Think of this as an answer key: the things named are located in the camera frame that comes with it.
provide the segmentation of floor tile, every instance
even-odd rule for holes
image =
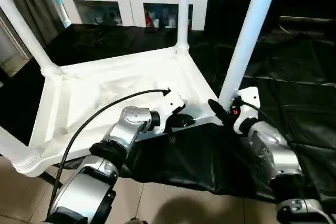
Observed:
[[[245,224],[278,224],[276,205],[244,199]]]
[[[63,170],[61,176],[61,182],[65,183],[71,175],[74,173],[75,170]],[[49,174],[56,176],[57,168],[50,167]],[[29,220],[32,224],[40,224],[41,221],[44,221],[47,217],[47,211],[49,207],[51,192],[52,192],[52,185],[48,185],[48,189],[43,194],[42,200],[39,202],[38,206],[36,207],[31,219]]]
[[[0,215],[28,221],[46,189],[45,181],[19,174],[0,157]]]
[[[13,55],[1,67],[8,75],[14,75],[19,71],[29,60],[24,59],[20,54]]]
[[[26,224],[26,222],[11,219],[11,218],[1,216],[1,215],[0,215],[0,223],[3,223],[3,224]]]
[[[143,184],[130,178],[119,178],[114,190],[117,193],[106,224],[123,224],[135,217]]]
[[[136,216],[150,224],[244,224],[240,198],[156,183],[144,185]]]

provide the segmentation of gray curtain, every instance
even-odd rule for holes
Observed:
[[[54,7],[48,5],[47,1],[14,0],[17,9],[43,47],[64,30],[60,18],[52,15],[51,8]]]

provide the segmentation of black tarp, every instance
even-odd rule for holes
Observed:
[[[138,27],[71,25],[46,51],[60,65],[115,57],[174,45],[176,31]],[[190,54],[219,95],[234,43],[188,37]],[[269,35],[257,43],[241,88],[257,86],[261,108],[272,116],[299,156],[307,191],[332,209],[336,203],[335,45],[308,36]],[[25,144],[34,125],[44,77],[34,59],[0,89],[0,125]],[[129,176],[215,194],[273,201],[260,164],[244,139],[207,124],[136,143]]]
[[[249,6],[250,0],[208,0],[205,30],[214,39],[237,39]],[[283,22],[280,16],[319,18],[329,20],[315,24],[317,20],[304,22]],[[336,23],[336,6],[332,0],[272,0],[261,33],[273,28],[295,28],[316,30],[322,26],[324,31],[331,30],[333,35]]]

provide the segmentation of black plastic sheet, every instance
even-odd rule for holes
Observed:
[[[234,44],[188,37],[190,54],[219,95]],[[60,66],[174,45],[176,31],[71,25],[46,51]],[[307,36],[269,35],[258,42],[241,88],[257,86],[261,108],[279,125],[298,154],[307,191],[329,209],[336,203],[336,51],[334,43]],[[0,125],[29,143],[44,77],[32,59],[0,89]],[[214,124],[136,143],[127,160],[130,176],[214,194],[273,201],[260,164],[244,138]],[[78,162],[68,164],[74,168]]]

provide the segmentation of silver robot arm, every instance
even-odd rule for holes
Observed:
[[[209,105],[224,125],[247,136],[242,142],[260,162],[277,201],[280,223],[335,223],[317,199],[307,196],[298,158],[284,136],[258,120],[260,101],[255,87],[239,90],[229,112],[216,101],[209,100]]]
[[[60,188],[45,222],[51,224],[104,224],[116,196],[119,170],[138,136],[161,134],[166,120],[184,108],[181,97],[168,93],[155,111],[128,106],[102,141],[93,144],[74,175]]]

